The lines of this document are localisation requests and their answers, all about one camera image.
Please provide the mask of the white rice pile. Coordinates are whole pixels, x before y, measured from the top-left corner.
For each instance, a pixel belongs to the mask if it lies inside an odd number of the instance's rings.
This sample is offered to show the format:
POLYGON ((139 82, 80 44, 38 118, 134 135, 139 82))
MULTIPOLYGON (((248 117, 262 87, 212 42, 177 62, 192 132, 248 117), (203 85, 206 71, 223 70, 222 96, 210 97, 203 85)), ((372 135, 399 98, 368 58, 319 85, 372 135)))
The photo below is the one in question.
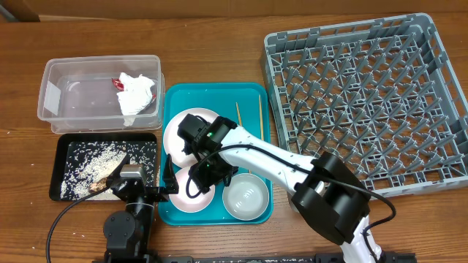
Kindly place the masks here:
POLYGON ((89 194, 92 183, 107 177, 124 155, 130 164, 142 164, 147 186, 154 184, 157 145, 154 141, 71 142, 67 149, 59 199, 72 201, 89 194))

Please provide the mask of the brown food scrap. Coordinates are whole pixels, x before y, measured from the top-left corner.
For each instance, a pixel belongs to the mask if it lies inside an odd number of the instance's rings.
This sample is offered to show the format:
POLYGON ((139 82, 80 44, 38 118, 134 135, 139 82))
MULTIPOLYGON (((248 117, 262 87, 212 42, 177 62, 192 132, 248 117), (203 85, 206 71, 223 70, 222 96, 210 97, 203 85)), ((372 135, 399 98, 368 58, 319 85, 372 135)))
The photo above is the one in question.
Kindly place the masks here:
POLYGON ((101 193, 107 190, 107 178, 103 178, 97 182, 94 182, 90 185, 88 192, 90 194, 101 193))

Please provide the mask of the red foil snack wrapper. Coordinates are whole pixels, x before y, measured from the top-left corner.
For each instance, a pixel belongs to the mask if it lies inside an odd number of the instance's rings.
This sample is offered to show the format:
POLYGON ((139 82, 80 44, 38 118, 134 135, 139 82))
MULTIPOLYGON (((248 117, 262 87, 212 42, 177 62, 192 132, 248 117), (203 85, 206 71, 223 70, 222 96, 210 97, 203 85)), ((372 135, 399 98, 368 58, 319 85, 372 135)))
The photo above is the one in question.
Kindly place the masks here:
MULTIPOLYGON (((119 79, 112 78, 111 81, 117 90, 124 91, 124 84, 119 79)), ((153 94, 151 97, 150 103, 154 102, 155 100, 156 100, 156 94, 153 94)))

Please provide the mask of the large white plate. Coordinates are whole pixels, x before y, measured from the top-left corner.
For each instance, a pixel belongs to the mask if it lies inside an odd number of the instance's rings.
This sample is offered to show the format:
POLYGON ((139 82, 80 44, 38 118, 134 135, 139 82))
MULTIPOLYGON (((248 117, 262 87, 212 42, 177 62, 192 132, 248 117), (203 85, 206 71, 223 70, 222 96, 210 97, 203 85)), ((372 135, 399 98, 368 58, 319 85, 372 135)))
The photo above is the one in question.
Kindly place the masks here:
POLYGON ((187 114, 199 115, 210 123, 212 123, 216 117, 219 116, 212 110, 195 107, 178 113, 169 121, 163 134, 163 146, 165 153, 171 155, 174 165, 180 168, 190 167, 197 162, 197 159, 192 153, 187 154, 183 152, 185 142, 177 135, 178 125, 187 114))

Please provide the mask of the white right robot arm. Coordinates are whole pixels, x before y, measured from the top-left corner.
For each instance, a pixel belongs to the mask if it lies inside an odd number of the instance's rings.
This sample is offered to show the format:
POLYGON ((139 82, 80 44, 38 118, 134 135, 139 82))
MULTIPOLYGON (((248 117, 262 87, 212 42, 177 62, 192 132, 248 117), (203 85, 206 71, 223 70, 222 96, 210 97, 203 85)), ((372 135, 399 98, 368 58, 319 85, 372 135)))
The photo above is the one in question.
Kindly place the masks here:
POLYGON ((200 194, 229 183, 239 168, 281 186, 304 221, 325 239, 340 246, 345 262, 383 262, 371 228, 396 216, 394 205, 368 190, 344 162, 329 152, 319 157, 286 151, 250 134, 229 118, 213 122, 188 114, 178 125, 184 150, 197 162, 188 183, 200 194))

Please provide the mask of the grey ceramic bowl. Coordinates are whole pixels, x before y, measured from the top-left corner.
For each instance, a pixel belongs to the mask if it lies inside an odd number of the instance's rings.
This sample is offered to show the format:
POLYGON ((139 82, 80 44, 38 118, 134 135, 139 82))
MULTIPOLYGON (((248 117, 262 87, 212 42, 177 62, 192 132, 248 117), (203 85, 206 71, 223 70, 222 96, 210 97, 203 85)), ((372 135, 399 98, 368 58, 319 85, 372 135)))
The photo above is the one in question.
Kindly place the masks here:
POLYGON ((224 187, 222 201, 226 211, 241 221, 259 218, 269 205, 269 190, 264 180, 250 173, 235 175, 224 187))

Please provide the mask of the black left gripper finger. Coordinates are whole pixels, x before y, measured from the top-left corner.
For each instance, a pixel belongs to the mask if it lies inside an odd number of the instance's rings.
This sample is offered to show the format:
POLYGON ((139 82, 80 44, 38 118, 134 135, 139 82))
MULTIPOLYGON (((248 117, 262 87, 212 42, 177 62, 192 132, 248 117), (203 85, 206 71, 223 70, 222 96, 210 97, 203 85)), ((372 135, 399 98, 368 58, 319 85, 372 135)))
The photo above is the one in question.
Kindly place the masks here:
POLYGON ((129 163, 129 156, 127 154, 124 155, 123 159, 117 165, 117 167, 107 176, 106 179, 106 186, 111 186, 113 181, 119 177, 120 172, 124 165, 129 163))
POLYGON ((166 155, 166 162, 164 171, 162 173, 162 181, 165 183, 163 190, 165 194, 177 194, 179 191, 178 181, 173 169, 172 156, 168 153, 166 155))

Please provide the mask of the small pink bowl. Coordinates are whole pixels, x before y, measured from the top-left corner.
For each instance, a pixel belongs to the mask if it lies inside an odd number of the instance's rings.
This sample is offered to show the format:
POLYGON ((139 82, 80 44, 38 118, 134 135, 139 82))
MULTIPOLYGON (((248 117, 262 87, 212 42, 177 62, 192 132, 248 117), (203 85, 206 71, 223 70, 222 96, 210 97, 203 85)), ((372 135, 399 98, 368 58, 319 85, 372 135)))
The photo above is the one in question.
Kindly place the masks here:
POLYGON ((209 188, 206 194, 200 194, 198 197, 192 199, 186 194, 186 185, 189 179, 189 168, 184 167, 177 171, 175 178, 178 183, 178 193, 170 195, 170 201, 173 205, 182 212, 196 213, 208 207, 215 195, 215 186, 209 188))

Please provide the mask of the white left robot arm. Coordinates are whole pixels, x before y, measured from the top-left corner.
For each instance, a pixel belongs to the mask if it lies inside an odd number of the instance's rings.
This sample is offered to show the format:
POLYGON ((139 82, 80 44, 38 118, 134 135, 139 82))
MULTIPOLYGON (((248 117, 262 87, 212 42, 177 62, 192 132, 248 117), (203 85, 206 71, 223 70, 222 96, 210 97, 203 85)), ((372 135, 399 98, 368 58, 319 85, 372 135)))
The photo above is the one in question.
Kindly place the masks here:
POLYGON ((103 226, 107 240, 105 262, 159 262, 158 256, 148 250, 151 227, 154 221, 155 204, 167 202, 171 194, 179 190, 173 169, 172 157, 168 156, 162 174, 163 186, 147 186, 143 168, 130 164, 125 156, 120 164, 104 178, 105 186, 75 200, 62 210, 50 227, 45 245, 45 258, 51 262, 50 243, 56 225, 74 206, 92 197, 111 190, 120 200, 126 202, 124 210, 112 213, 103 226))

